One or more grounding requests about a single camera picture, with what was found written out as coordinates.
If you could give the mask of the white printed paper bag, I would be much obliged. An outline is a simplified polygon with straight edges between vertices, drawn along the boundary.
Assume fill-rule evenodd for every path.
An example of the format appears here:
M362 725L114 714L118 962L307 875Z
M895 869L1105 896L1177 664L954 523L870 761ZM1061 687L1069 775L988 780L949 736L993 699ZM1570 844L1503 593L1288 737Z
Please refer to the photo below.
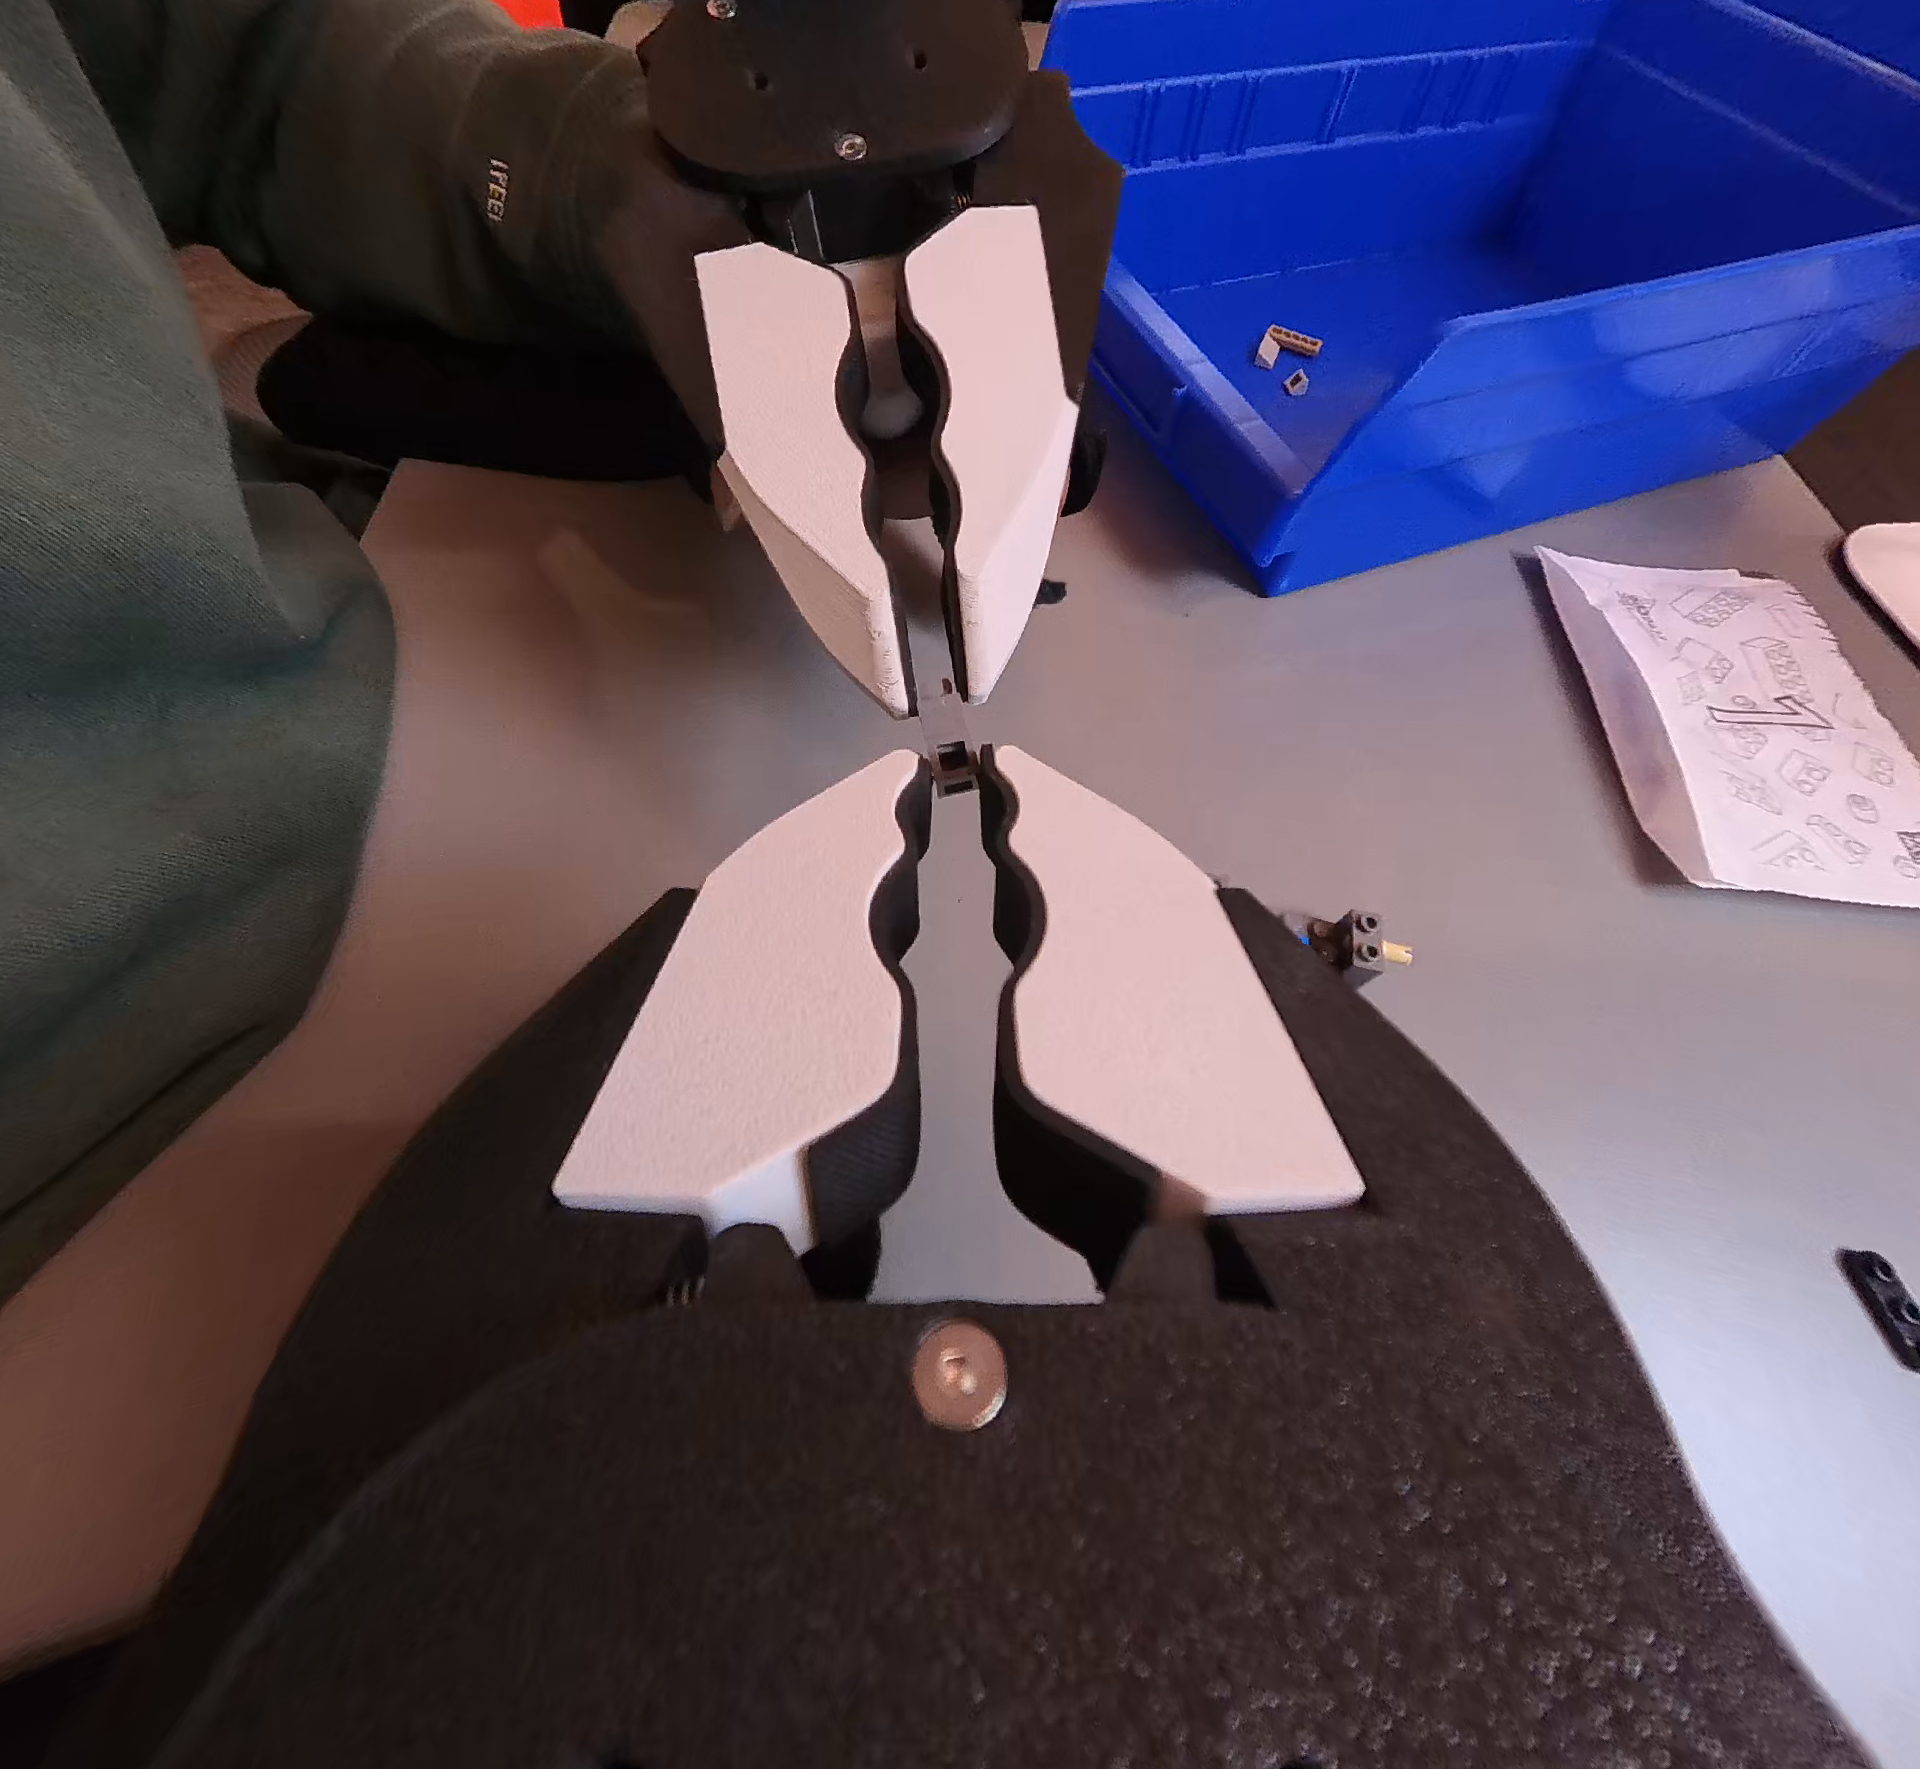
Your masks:
M1536 560L1634 818L1686 882L1915 911L1915 755L1795 587Z

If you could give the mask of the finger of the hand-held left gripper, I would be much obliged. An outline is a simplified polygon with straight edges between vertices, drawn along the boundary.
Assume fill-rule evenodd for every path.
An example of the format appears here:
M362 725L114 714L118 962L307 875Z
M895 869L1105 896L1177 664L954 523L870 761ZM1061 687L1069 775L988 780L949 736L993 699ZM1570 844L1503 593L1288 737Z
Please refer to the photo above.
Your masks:
M974 204L914 244L901 337L933 410L954 679L977 705L1026 627L1068 487L1071 399L1037 209Z
M820 647L904 719L914 694L857 429L867 372L851 285L758 240L700 254L697 282L720 478Z

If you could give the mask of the blue plastic bin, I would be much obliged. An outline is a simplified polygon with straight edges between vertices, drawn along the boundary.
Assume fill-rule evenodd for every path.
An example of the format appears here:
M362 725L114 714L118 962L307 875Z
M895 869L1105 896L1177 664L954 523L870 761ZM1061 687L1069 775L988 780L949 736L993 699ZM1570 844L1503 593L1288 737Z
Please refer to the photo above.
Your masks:
M1915 349L1915 81L1742 0L1061 0L1043 65L1123 168L1092 372L1265 594L1783 455Z

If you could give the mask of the person's torso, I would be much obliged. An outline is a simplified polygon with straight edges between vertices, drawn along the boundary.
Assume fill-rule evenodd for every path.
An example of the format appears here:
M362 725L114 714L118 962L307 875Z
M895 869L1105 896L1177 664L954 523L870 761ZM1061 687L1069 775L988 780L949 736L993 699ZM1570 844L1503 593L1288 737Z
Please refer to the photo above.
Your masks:
M178 285L317 307L353 0L4 0L4 1296L305 1009L382 766L386 601L252 480Z

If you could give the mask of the small black lego piece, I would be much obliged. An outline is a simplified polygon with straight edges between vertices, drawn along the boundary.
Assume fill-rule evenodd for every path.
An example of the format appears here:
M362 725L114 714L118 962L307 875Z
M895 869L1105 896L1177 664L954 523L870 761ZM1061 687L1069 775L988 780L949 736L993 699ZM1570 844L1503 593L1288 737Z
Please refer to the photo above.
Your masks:
M1877 1333L1908 1371L1918 1371L1918 1296L1878 1251L1840 1249L1836 1264Z

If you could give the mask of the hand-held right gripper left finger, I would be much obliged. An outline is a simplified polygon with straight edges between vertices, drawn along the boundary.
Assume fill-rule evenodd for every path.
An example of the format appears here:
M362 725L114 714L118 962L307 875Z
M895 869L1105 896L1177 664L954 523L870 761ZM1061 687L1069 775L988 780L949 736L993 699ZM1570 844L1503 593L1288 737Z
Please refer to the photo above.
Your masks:
M925 757L891 750L739 844L695 894L557 1169L568 1209L839 1245L918 1153Z

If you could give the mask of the white book stand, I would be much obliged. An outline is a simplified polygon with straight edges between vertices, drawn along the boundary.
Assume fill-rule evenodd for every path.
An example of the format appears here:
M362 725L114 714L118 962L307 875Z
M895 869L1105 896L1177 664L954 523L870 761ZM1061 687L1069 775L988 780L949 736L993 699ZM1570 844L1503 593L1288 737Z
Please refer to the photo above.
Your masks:
M1845 577L1909 652L1920 647L1918 543L1914 519L1858 526L1838 543Z

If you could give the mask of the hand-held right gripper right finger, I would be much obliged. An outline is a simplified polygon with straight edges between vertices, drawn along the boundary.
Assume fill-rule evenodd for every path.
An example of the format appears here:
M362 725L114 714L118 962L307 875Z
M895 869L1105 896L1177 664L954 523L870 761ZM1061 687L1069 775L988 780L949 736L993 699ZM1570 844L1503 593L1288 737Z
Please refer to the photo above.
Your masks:
M995 1157L1043 1230L1356 1204L1364 1178L1213 875L1015 745L984 751Z

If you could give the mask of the person's left forearm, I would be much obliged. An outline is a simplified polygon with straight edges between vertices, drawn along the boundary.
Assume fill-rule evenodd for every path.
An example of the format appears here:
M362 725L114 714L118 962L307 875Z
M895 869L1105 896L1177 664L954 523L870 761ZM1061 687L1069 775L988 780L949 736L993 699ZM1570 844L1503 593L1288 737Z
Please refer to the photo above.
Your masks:
M168 232L314 313L475 339L705 349L695 262L736 213L675 173L634 50L489 0L252 0Z

